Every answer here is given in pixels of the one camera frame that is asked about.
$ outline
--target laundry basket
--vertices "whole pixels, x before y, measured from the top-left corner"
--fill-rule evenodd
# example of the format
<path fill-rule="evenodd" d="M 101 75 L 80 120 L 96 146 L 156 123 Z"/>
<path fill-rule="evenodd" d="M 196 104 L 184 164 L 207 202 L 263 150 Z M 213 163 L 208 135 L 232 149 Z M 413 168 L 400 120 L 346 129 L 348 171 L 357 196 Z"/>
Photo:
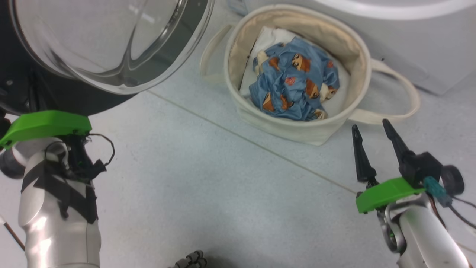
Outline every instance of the laundry basket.
<path fill-rule="evenodd" d="M 248 56 L 263 26 L 292 31 L 324 48 L 343 64 L 350 80 L 339 114 L 309 122 L 276 118 L 261 112 L 240 95 Z M 225 26 L 217 33 L 202 55 L 200 72 L 206 79 L 217 79 L 216 75 L 206 74 L 208 59 L 230 28 Z M 308 144 L 323 144 L 347 119 L 367 124 L 381 124 L 384 118 L 397 122 L 420 108 L 420 97 L 413 84 L 381 61 L 371 59 L 367 46 L 355 31 L 336 19 L 299 6 L 271 5 L 244 17 L 228 40 L 224 71 L 225 82 L 242 120 L 270 134 Z M 410 110 L 406 114 L 381 114 L 357 108 L 367 92 L 372 71 L 389 74 L 403 85 L 410 99 Z"/>

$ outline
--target round transparent door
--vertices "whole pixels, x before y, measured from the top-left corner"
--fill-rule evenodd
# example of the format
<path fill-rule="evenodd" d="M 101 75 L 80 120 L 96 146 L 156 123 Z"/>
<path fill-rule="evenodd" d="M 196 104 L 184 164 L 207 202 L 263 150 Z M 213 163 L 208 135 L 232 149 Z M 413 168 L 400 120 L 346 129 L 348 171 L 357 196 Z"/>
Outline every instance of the round transparent door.
<path fill-rule="evenodd" d="M 214 0 L 10 0 L 29 53 L 56 74 L 117 94 L 169 77 L 202 36 Z"/>

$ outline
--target basket handle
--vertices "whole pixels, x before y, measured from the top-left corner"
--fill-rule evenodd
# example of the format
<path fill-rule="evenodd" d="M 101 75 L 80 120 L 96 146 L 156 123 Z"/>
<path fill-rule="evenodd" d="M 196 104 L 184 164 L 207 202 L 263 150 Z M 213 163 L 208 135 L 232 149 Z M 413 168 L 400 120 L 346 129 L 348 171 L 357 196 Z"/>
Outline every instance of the basket handle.
<path fill-rule="evenodd" d="M 399 121 L 402 121 L 403 119 L 409 118 L 420 109 L 420 105 L 421 105 L 420 94 L 418 93 L 415 86 L 405 76 L 392 70 L 390 67 L 388 67 L 385 63 L 381 61 L 371 59 L 370 64 L 371 64 L 372 71 L 389 74 L 402 84 L 402 86 L 405 88 L 410 98 L 410 106 L 411 106 L 410 111 L 408 111 L 406 114 L 393 115 L 393 114 L 376 113 L 376 112 L 371 112 L 371 111 L 357 108 L 349 117 L 350 120 L 362 122 L 366 124 L 382 124 L 383 119 L 388 119 L 390 122 L 393 123 L 393 122 L 399 122 Z"/>
<path fill-rule="evenodd" d="M 215 36 L 212 37 L 210 42 L 205 47 L 202 57 L 200 59 L 200 75 L 208 82 L 211 83 L 223 83 L 225 78 L 222 73 L 207 74 L 208 62 L 211 58 L 211 55 L 217 50 L 218 45 L 223 41 L 227 33 L 230 31 L 233 24 L 226 24 L 223 26 Z"/>

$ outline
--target crumpled fabric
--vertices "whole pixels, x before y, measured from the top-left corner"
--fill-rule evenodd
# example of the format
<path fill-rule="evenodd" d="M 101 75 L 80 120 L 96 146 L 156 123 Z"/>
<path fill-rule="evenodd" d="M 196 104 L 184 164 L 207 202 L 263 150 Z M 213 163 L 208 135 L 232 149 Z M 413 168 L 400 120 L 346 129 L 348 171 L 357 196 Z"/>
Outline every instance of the crumpled fabric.
<path fill-rule="evenodd" d="M 320 48 L 301 38 L 279 43 L 265 50 L 268 57 L 259 68 L 258 79 L 249 86 L 251 101 L 274 117 L 310 121 L 327 118 L 321 100 L 330 99 L 339 89 L 337 68 Z M 322 86 L 329 88 L 320 96 Z"/>

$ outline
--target white appliance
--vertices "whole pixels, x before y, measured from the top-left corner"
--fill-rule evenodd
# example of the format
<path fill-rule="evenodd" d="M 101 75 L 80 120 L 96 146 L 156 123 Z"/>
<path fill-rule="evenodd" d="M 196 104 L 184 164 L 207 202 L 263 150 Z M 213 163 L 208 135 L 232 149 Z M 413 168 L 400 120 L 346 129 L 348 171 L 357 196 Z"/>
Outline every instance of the white appliance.
<path fill-rule="evenodd" d="M 241 13 L 288 3 L 354 28 L 372 58 L 436 94 L 476 84 L 476 0 L 228 0 Z"/>

